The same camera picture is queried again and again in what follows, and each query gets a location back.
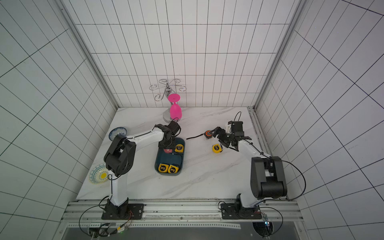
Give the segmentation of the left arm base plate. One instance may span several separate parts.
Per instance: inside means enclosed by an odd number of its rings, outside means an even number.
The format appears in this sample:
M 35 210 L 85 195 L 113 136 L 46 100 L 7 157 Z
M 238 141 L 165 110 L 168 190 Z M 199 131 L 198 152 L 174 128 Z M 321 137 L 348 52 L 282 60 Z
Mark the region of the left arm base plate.
M 144 204 L 124 203 L 117 207 L 112 203 L 107 203 L 102 214 L 102 220 L 141 220 L 144 206 Z

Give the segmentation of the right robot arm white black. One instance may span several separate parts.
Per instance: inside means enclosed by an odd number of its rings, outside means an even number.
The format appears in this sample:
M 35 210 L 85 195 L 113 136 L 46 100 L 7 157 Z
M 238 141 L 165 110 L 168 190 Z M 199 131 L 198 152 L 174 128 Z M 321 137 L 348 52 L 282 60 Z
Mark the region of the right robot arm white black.
M 251 208 L 263 201 L 279 200 L 287 196 L 283 161 L 279 157 L 259 150 L 250 137 L 228 133 L 220 127 L 214 129 L 213 137 L 217 138 L 223 147 L 243 154 L 251 162 L 250 189 L 239 195 L 243 207 Z

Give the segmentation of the dark teal storage box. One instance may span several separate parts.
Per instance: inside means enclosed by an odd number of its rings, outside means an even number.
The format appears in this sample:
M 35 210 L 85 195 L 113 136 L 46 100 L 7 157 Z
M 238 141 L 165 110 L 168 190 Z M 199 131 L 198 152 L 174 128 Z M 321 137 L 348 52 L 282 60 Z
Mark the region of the dark teal storage box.
M 177 144 L 183 144 L 184 145 L 184 152 L 183 153 L 176 153 L 175 152 L 175 146 Z M 169 149 L 174 150 L 174 152 L 172 154 L 166 154 L 164 152 L 164 149 L 161 149 L 158 147 L 157 157 L 155 160 L 155 171 L 161 175 L 164 175 L 164 176 L 177 176 L 177 175 L 179 175 L 183 169 L 184 156 L 185 156 L 185 146 L 186 146 L 186 144 L 185 144 L 184 139 L 175 138 L 173 141 L 173 144 L 169 148 Z M 179 166 L 180 169 L 176 174 L 169 174 L 168 172 L 167 173 L 160 173 L 160 172 L 158 172 L 159 164 L 175 165 L 175 166 Z

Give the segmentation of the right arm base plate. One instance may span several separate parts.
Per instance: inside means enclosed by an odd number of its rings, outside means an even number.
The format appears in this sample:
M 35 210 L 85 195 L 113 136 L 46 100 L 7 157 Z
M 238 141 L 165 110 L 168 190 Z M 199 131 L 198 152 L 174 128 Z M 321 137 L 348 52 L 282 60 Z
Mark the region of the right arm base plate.
M 244 208 L 239 204 L 220 203 L 223 220 L 261 220 L 262 213 L 257 208 Z

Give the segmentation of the blue white patterned bowl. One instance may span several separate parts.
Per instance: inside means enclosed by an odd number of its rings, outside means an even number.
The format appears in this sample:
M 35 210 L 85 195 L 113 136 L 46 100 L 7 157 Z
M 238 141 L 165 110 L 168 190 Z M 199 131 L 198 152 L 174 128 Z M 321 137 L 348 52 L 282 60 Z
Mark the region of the blue white patterned bowl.
M 113 141 L 116 136 L 126 136 L 127 129 L 124 127 L 117 127 L 110 131 L 109 133 L 109 139 L 110 141 Z

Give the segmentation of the black orange tape measure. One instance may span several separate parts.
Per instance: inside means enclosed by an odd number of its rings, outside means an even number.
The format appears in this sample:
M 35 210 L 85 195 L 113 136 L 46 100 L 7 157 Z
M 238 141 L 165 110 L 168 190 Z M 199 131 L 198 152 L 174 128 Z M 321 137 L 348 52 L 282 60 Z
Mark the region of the black orange tape measure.
M 203 134 L 200 134 L 200 135 L 195 136 L 195 137 L 189 137 L 189 138 L 187 138 L 187 140 L 195 139 L 195 138 L 198 138 L 201 136 L 204 136 L 206 139 L 211 139 L 213 137 L 213 134 L 212 134 L 212 131 L 205 131 Z

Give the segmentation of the aluminium mounting rail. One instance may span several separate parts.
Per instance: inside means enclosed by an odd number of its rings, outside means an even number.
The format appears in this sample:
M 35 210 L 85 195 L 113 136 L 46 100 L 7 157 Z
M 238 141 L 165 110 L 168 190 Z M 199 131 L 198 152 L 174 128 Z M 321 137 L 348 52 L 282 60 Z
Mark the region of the aluminium mounting rail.
M 252 229 L 263 220 L 223 220 L 220 203 L 239 204 L 240 200 L 133 200 L 129 204 L 144 204 L 141 220 L 102 220 L 106 201 L 78 201 L 70 202 L 64 212 L 60 225 L 54 235 L 55 240 L 63 240 L 68 231 L 73 229 L 80 232 L 80 237 L 87 240 L 96 240 L 90 237 L 88 230 L 97 228 L 101 224 L 110 223 L 112 230 L 120 225 L 128 225 L 124 232 L 112 237 L 121 236 L 133 228 L 224 228 L 240 230 L 241 223 L 251 223 Z M 273 234 L 266 239 L 277 235 L 284 224 L 293 223 L 294 231 L 300 240 L 309 239 L 304 226 L 304 218 L 296 202 L 267 201 L 255 207 L 268 216 L 273 225 Z

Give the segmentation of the left electronics board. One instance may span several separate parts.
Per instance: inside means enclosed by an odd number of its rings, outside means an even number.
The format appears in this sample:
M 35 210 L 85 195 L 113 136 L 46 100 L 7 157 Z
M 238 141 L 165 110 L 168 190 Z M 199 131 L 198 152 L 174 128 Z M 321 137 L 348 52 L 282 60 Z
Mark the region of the left electronics board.
M 112 230 L 110 226 L 111 226 L 110 223 L 101 224 L 97 228 L 89 229 L 88 234 L 93 239 L 108 238 L 108 237 L 111 237 L 112 235 L 116 235 L 124 232 L 129 227 L 128 225 L 120 225 L 116 229 Z

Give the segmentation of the pink plastic wine glass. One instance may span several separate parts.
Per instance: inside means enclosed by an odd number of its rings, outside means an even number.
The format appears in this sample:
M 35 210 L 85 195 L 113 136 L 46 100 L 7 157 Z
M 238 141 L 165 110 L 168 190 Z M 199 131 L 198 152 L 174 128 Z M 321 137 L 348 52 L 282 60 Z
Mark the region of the pink plastic wine glass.
M 178 94 L 171 94 L 168 96 L 168 100 L 172 104 L 170 107 L 170 117 L 172 120 L 180 120 L 182 118 L 182 109 L 178 105 L 181 97 Z

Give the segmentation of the yellow green patterned plate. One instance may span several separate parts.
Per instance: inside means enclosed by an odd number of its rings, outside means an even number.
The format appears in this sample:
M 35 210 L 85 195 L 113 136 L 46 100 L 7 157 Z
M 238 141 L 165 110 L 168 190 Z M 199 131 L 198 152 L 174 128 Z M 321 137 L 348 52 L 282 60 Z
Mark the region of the yellow green patterned plate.
M 89 173 L 89 182 L 94 185 L 104 183 L 108 180 L 109 170 L 105 164 L 94 166 Z

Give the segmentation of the silver glass holder stand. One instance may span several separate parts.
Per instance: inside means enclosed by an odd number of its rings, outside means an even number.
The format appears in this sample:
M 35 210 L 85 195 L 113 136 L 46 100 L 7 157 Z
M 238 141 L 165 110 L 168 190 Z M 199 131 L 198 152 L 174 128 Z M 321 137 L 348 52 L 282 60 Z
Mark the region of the silver glass holder stand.
M 158 84 L 153 84 L 149 87 L 149 89 L 153 92 L 157 90 L 163 90 L 163 93 L 158 93 L 155 95 L 155 101 L 156 102 L 161 102 L 163 100 L 167 100 L 169 103 L 170 101 L 168 100 L 168 96 L 171 94 L 177 94 L 176 89 L 179 89 L 179 92 L 183 93 L 187 90 L 187 87 L 181 84 L 180 79 L 173 79 L 169 81 L 168 79 L 160 79 L 158 80 Z M 178 122 L 180 120 L 172 120 L 170 117 L 170 106 L 164 111 L 163 113 L 163 119 L 166 123 L 170 123 L 171 121 Z

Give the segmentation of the electronics board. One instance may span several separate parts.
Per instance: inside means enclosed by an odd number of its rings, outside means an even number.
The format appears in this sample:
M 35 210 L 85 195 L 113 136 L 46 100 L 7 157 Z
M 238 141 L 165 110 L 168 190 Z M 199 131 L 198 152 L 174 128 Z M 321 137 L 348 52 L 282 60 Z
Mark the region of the electronics board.
M 128 225 L 120 225 L 116 229 L 112 230 L 110 226 L 111 226 L 110 223 L 101 224 L 97 228 L 89 229 L 88 234 L 93 239 L 108 238 L 108 237 L 111 237 L 112 235 L 116 235 L 124 232 L 129 227 Z
M 262 215 L 262 223 L 257 224 L 257 233 L 262 238 L 269 238 L 274 231 L 273 225 L 269 222 L 268 216 L 265 213 L 261 213 Z

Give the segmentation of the right electronics board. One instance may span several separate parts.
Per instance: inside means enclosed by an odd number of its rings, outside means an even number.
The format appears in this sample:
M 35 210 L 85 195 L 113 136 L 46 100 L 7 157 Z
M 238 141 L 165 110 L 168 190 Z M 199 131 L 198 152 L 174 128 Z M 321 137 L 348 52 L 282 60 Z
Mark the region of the right electronics board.
M 257 224 L 257 233 L 262 238 L 269 238 L 274 231 L 273 225 L 269 222 L 268 216 L 265 213 L 261 213 L 262 215 L 262 223 Z

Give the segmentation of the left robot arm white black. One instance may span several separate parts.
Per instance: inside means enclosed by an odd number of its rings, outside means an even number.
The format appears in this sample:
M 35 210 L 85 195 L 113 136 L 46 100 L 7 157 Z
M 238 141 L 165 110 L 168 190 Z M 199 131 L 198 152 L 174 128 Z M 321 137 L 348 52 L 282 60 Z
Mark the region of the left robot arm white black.
M 129 198 L 127 176 L 134 164 L 135 154 L 140 149 L 158 143 L 159 147 L 170 147 L 181 127 L 176 122 L 168 125 L 157 124 L 148 132 L 133 136 L 117 135 L 104 156 L 111 181 L 111 197 L 106 205 L 106 212 L 125 216 L 128 212 Z

